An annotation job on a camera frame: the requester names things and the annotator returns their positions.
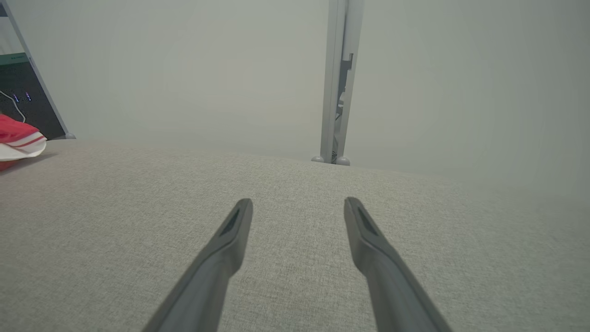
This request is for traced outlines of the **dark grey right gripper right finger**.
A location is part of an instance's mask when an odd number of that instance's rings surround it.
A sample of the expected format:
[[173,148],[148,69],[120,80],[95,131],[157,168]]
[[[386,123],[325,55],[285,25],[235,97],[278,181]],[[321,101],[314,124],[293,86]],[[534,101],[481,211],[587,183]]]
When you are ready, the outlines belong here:
[[364,275],[379,332],[450,332],[451,328],[362,202],[344,203],[352,259]]

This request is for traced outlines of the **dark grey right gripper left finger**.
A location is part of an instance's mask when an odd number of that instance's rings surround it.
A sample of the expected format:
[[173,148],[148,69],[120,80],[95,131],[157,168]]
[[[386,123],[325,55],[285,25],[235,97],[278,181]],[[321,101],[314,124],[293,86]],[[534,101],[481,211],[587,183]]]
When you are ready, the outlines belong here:
[[232,275],[242,266],[253,202],[240,199],[179,278],[144,332],[215,332]]

